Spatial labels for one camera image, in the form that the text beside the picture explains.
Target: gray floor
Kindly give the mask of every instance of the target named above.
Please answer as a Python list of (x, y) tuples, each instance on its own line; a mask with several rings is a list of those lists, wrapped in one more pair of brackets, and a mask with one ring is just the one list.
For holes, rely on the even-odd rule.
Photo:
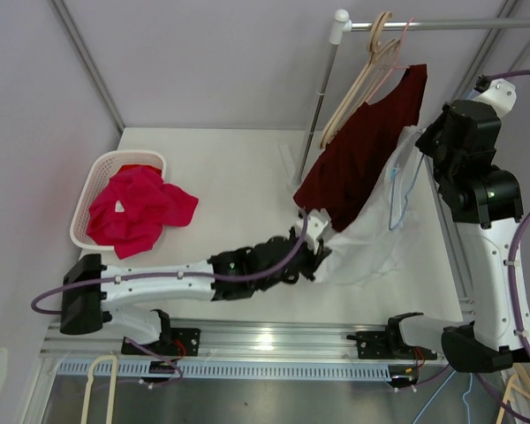
[[(432, 375), (436, 368), (426, 371)], [(287, 382), (255, 380), (184, 380), (147, 390), (135, 383), (117, 386), (117, 424), (289, 424), (289, 423), (412, 423), (443, 378), (417, 393), (388, 392), (381, 383)], [(107, 378), (95, 379), (103, 384)], [(419, 424), (466, 423), (461, 395), (468, 375), (455, 375), (418, 421)], [(491, 382), (500, 386), (500, 379)], [(59, 376), (43, 424), (79, 424), (86, 377)], [(104, 424), (108, 389), (91, 399), (88, 424)], [(498, 407), (476, 380), (467, 397), (471, 421), (494, 423)]]

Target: maroon shirt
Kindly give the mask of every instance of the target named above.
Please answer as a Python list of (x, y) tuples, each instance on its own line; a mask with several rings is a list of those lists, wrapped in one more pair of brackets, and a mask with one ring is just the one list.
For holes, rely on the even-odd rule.
[(325, 208), (336, 231), (357, 217), (408, 125), (417, 125), (425, 64), (412, 65), (381, 101), (362, 104), (320, 155), (294, 201), (306, 210)]

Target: white cloth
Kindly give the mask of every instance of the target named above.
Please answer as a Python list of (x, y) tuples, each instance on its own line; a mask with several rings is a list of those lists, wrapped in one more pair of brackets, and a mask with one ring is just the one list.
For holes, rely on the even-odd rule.
[[(414, 175), (422, 158), (414, 146), (422, 132), (415, 126), (403, 129), (397, 149), (385, 164), (357, 218), (326, 242), (325, 246), (332, 253), (314, 273), (316, 282), (366, 286), (378, 276), (401, 267), (403, 253), (416, 236), (418, 227), (412, 205), (405, 208), (405, 195), (414, 183)], [(390, 222), (391, 196), (393, 212)], [(404, 219), (398, 225), (404, 208)]]

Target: white table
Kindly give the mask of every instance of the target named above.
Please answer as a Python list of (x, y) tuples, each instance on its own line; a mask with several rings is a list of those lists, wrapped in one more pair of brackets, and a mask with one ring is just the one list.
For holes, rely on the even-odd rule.
[[(118, 149), (143, 148), (162, 154), (166, 180), (200, 199), (193, 221), (167, 228), (155, 248), (125, 261), (104, 254), (107, 264), (150, 267), (208, 258), (224, 250), (251, 246), (287, 235), (297, 207), (281, 146), (299, 149), (302, 132), (126, 128)], [(317, 157), (318, 152), (310, 156)], [(367, 288), (300, 281), (278, 284), (251, 299), (203, 303), (165, 300), (159, 307), (173, 318), (322, 324), (383, 324), (390, 316), (423, 312), (461, 321), (458, 296), (428, 174), (420, 172), (411, 204), (420, 216), (420, 236), (405, 267), (374, 280)]]

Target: laundry basket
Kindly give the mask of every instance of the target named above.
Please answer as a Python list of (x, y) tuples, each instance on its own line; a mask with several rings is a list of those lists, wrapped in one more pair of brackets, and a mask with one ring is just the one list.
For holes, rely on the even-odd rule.
[(109, 252), (114, 246), (99, 246), (88, 235), (87, 227), (90, 219), (88, 209), (100, 192), (108, 185), (111, 177), (116, 175), (124, 165), (151, 165), (161, 170), (161, 177), (165, 179), (167, 164), (157, 152), (149, 150), (117, 150), (109, 152), (96, 159), (88, 173), (79, 204), (71, 222), (71, 240), (78, 247), (88, 250)]

